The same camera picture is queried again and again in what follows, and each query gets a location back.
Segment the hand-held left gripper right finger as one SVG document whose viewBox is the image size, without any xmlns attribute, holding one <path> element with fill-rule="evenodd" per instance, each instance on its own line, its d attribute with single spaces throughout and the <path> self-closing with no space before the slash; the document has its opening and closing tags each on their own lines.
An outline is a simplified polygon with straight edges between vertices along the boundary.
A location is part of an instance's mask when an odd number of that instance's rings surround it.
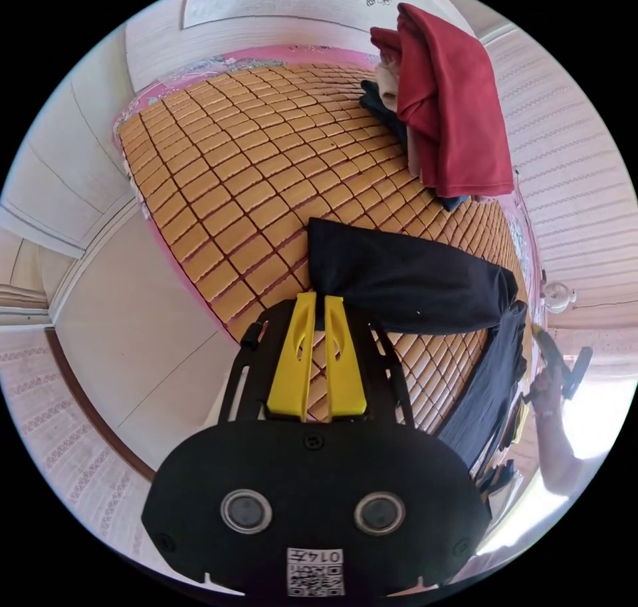
<svg viewBox="0 0 638 607">
<path fill-rule="evenodd" d="M 367 407 L 343 298 L 324 299 L 326 383 L 331 417 L 361 417 Z"/>
</svg>

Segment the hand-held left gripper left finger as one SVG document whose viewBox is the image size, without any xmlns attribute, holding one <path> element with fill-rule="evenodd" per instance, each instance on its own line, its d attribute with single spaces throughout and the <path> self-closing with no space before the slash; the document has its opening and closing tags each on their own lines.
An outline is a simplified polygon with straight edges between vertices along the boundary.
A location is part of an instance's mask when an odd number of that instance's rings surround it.
<svg viewBox="0 0 638 607">
<path fill-rule="evenodd" d="M 298 294 L 286 324 L 266 400 L 272 416 L 307 420 L 315 322 L 316 294 Z"/>
</svg>

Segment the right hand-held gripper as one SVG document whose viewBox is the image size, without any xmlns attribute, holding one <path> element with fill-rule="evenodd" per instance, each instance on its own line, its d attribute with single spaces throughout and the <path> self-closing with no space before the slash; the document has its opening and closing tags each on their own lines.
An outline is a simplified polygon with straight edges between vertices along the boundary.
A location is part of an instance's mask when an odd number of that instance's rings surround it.
<svg viewBox="0 0 638 607">
<path fill-rule="evenodd" d="M 532 335 L 535 340 L 540 340 L 540 351 L 545 365 L 551 372 L 557 370 L 562 385 L 564 399 L 574 397 L 574 375 L 571 368 L 565 363 L 563 355 L 558 349 L 551 335 L 539 324 L 532 324 Z"/>
</svg>

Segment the person's right hand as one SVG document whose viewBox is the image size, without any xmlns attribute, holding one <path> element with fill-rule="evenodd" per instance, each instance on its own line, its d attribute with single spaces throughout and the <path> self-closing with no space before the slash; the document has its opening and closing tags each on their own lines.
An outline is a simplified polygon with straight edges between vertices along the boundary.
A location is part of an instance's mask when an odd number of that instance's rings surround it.
<svg viewBox="0 0 638 607">
<path fill-rule="evenodd" d="M 563 376 L 560 367 L 545 365 L 530 389 L 534 414 L 538 418 L 558 416 L 562 411 Z"/>
</svg>

